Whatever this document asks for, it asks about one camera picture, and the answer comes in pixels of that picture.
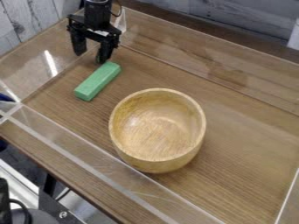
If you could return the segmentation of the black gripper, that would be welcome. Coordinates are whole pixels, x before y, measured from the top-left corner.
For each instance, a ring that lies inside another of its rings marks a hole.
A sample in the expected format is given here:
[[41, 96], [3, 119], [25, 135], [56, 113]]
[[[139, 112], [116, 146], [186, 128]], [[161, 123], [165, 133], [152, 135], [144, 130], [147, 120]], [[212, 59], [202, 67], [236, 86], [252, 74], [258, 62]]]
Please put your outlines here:
[[84, 0], [83, 14], [67, 16], [67, 31], [71, 36], [72, 49], [77, 56], [87, 51], [87, 39], [100, 43], [96, 62], [103, 64], [117, 48], [121, 31], [111, 24], [111, 17], [120, 13], [112, 12], [113, 0]]

